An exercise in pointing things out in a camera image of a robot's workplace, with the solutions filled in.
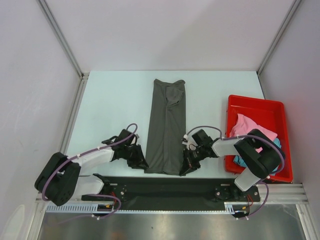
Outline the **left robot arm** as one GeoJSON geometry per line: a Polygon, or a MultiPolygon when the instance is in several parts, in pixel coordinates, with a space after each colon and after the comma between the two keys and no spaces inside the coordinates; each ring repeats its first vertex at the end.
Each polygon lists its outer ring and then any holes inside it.
{"type": "Polygon", "coordinates": [[[111,182],[98,173],[84,175],[85,172],[115,160],[126,160],[132,169],[148,169],[138,136],[123,129],[102,141],[101,145],[69,158],[62,152],[54,153],[34,183],[34,188],[42,194],[44,201],[56,206],[66,204],[70,199],[81,197],[84,201],[116,200],[111,182]]]}

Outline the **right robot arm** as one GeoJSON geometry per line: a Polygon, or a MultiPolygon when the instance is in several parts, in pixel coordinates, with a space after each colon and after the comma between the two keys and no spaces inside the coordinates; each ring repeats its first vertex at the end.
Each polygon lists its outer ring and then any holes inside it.
{"type": "Polygon", "coordinates": [[[179,175],[185,176],[200,168],[200,161],[206,158],[239,156],[246,164],[230,188],[231,196],[242,201],[249,189],[271,175],[283,170],[285,153],[258,129],[247,135],[218,137],[212,139],[203,129],[193,135],[187,133],[182,139],[183,162],[179,175]]]}

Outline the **dark grey t shirt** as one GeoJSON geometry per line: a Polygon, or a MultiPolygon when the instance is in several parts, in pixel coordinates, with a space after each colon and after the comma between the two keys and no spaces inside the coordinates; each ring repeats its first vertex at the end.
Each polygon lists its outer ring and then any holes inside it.
{"type": "Polygon", "coordinates": [[[178,176],[184,161],[182,138],[186,133],[185,81],[155,79],[147,136],[146,174],[178,176]]]}

